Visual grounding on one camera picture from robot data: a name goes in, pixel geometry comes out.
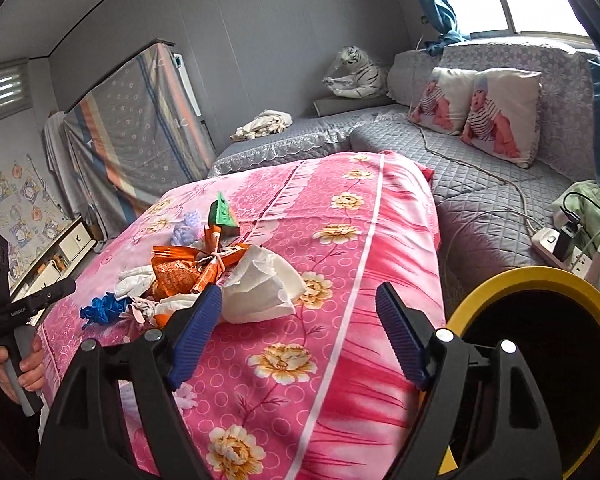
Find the person's left hand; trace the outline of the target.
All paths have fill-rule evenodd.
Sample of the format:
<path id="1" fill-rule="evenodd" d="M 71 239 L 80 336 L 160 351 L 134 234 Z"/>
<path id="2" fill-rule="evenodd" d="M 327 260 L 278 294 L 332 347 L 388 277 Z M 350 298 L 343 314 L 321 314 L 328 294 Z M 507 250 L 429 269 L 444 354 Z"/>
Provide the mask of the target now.
<path id="1" fill-rule="evenodd" d="M 24 390 L 37 392 L 45 385 L 43 356 L 42 341 L 38 335 L 35 335 L 32 339 L 31 353 L 20 362 L 22 374 L 18 382 Z M 7 349 L 0 346 L 0 387 L 10 400 L 19 404 L 17 393 L 12 388 L 5 370 L 8 359 Z"/>

